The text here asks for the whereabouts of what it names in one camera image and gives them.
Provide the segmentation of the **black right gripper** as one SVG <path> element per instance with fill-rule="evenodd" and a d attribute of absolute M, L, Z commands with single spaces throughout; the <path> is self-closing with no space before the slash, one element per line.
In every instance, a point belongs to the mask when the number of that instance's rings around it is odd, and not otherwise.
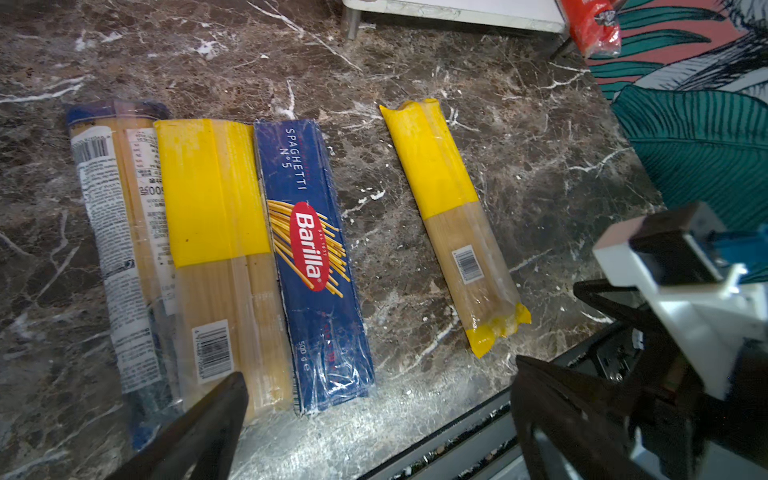
<path fill-rule="evenodd" d="M 631 291 L 605 279 L 574 286 L 579 300 L 643 335 L 643 351 L 620 385 L 610 419 L 640 432 L 669 479 L 766 478 L 766 342 L 742 339 L 725 397 L 717 399 L 648 304 L 630 307 L 613 298 Z"/>

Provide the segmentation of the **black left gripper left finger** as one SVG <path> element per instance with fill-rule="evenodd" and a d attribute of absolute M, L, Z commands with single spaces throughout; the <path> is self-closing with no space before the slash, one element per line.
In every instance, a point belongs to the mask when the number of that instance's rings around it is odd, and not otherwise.
<path fill-rule="evenodd" d="M 111 479 L 227 479 L 249 395 L 242 373 L 224 378 Z"/>

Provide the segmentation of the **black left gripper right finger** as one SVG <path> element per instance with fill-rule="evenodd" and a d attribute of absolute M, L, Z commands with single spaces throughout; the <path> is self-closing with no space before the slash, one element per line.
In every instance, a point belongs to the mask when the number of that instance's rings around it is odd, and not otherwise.
<path fill-rule="evenodd" d="M 631 460 L 629 417 L 613 401 L 622 387 L 532 357 L 517 358 L 511 416 L 532 479 L 650 479 Z"/>

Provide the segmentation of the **blue Barilla spaghetti box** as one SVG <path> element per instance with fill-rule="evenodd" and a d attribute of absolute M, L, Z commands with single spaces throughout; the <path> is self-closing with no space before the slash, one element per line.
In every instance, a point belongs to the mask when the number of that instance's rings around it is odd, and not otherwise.
<path fill-rule="evenodd" d="M 368 395 L 373 359 L 319 126 L 259 121 L 254 143 L 292 348 L 295 409 L 312 415 Z"/>

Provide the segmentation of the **plain yellow spaghetti bag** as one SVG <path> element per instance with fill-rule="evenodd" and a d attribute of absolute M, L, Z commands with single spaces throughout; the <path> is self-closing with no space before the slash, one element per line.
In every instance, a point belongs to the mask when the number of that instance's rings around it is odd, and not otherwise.
<path fill-rule="evenodd" d="M 436 99 L 382 107 L 398 158 L 471 351 L 531 323 Z"/>

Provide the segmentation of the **red yellow narrow spaghetti bag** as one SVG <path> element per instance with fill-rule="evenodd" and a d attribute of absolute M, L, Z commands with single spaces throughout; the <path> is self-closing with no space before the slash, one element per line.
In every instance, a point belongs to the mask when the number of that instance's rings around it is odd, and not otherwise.
<path fill-rule="evenodd" d="M 621 30 L 614 3 L 609 0 L 561 0 L 570 39 L 584 58 L 617 57 Z"/>

